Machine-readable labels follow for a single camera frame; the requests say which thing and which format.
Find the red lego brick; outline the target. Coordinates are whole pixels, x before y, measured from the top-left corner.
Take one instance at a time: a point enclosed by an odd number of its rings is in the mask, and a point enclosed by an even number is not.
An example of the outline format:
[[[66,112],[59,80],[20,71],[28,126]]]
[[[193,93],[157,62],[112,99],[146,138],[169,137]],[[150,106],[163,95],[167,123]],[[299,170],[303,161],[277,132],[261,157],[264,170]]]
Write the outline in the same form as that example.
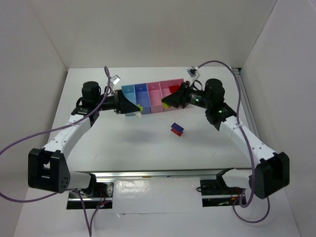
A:
[[[173,86],[170,86],[169,87],[169,92],[170,93],[174,93],[174,92],[176,92],[178,89],[179,89],[179,85],[173,85]]]

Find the yellow green lego block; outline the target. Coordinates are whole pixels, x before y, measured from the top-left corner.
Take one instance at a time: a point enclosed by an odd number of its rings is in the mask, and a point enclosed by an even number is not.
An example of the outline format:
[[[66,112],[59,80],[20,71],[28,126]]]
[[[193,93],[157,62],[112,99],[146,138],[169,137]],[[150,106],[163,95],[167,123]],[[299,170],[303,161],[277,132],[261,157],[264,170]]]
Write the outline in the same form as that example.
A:
[[[163,107],[164,107],[165,109],[169,109],[169,108],[171,107],[170,105],[168,105],[168,104],[166,104],[166,103],[163,103],[162,105],[163,105]]]

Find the white lego brick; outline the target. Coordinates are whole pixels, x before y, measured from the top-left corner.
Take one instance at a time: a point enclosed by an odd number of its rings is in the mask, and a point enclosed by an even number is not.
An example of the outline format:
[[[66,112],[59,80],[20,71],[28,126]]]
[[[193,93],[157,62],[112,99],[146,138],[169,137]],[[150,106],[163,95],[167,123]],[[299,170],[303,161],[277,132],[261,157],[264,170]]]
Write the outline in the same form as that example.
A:
[[[141,118],[141,116],[142,116],[141,112],[135,112],[134,114],[135,114],[138,118]]]

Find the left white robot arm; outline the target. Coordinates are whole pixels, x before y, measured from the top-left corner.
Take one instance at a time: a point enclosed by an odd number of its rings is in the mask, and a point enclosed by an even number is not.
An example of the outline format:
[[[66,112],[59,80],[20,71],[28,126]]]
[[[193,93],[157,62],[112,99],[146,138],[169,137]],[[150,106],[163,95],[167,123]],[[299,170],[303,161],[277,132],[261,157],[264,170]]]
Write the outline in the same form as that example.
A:
[[[63,193],[81,189],[92,193],[96,176],[92,173],[70,171],[67,158],[82,136],[94,125],[101,111],[113,110],[116,114],[140,112],[140,107],[130,102],[122,90],[111,96],[101,93],[99,84],[88,81],[83,84],[82,96],[65,128],[41,149],[33,148],[28,154],[28,185],[31,188]]]

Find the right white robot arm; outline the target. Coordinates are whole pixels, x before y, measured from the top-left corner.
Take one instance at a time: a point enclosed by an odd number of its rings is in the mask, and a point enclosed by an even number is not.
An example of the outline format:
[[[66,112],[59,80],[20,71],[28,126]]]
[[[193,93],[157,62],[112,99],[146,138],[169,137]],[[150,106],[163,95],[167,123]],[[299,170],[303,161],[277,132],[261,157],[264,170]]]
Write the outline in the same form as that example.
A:
[[[208,122],[230,138],[251,164],[251,171],[235,168],[221,171],[217,174],[220,184],[229,188],[250,189],[256,197],[265,199],[289,185],[289,157],[284,152],[277,153],[269,148],[253,134],[225,103],[224,95],[222,82],[209,79],[203,90],[195,90],[189,82],[184,82],[161,101],[175,108],[188,105],[204,108]]]

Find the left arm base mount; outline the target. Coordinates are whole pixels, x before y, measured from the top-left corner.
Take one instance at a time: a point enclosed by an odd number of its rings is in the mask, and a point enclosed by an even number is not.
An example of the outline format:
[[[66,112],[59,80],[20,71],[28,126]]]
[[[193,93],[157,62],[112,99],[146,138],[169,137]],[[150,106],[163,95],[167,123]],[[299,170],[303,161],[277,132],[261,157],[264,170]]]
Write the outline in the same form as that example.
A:
[[[86,194],[84,191],[79,191],[86,209],[112,209],[113,208],[113,180],[97,182],[91,193]],[[67,210],[82,209],[82,204],[79,195],[71,191],[68,195]]]

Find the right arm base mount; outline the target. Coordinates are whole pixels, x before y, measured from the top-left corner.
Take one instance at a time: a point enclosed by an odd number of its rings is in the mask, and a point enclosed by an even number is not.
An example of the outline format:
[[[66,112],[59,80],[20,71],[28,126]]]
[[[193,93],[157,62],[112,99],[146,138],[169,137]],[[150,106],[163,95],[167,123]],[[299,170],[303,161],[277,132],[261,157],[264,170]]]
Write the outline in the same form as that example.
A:
[[[242,189],[229,188],[219,184],[217,180],[200,180],[196,191],[201,193],[203,207],[239,205]]]

